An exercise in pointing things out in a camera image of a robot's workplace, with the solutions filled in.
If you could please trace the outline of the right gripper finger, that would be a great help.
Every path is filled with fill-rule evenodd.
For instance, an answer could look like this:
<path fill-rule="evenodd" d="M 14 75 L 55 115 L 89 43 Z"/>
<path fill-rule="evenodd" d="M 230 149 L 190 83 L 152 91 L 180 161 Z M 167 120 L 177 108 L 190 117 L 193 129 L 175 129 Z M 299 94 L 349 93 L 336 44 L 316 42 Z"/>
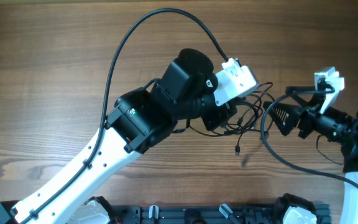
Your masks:
<path fill-rule="evenodd" d="M 288 86 L 285 93 L 291 95 L 301 107 L 320 108 L 325 101 L 325 94 L 313 86 Z M 311 99 L 306 101 L 301 95 L 311 95 Z"/>
<path fill-rule="evenodd" d="M 301 108 L 296 105 L 278 103 L 268 114 L 283 136 L 287 136 L 300 120 Z"/>

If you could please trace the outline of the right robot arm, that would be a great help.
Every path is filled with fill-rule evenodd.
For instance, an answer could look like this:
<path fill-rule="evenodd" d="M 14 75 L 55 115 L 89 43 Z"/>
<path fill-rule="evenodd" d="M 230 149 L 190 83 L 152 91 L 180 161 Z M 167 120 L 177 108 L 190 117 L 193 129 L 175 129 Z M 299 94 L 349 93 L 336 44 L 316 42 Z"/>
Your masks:
<path fill-rule="evenodd" d="M 266 117 L 271 116 L 284 136 L 294 127 L 300 129 L 301 138 L 316 131 L 328 141 L 341 145 L 344 172 L 358 172 L 358 117 L 352 118 L 332 107 L 323 113 L 318 112 L 323 107 L 323 101 L 336 90 L 338 87 L 330 84 L 317 88 L 289 86 L 285 95 L 263 104 L 265 113 L 260 123 L 261 129 L 264 129 Z"/>

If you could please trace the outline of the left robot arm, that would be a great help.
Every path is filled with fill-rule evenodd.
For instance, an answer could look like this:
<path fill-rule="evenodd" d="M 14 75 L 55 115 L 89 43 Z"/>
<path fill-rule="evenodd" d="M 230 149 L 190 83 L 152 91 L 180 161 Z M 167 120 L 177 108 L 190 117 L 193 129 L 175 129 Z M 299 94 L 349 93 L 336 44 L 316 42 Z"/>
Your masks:
<path fill-rule="evenodd" d="M 201 118 L 207 130 L 216 129 L 228 117 L 223 90 L 240 71 L 230 58 L 214 73 L 207 56 L 183 49 L 152 89 L 119 97 L 88 145 L 42 188 L 0 202 L 0 223 L 66 223 L 112 175 L 169 137 L 180 120 Z"/>

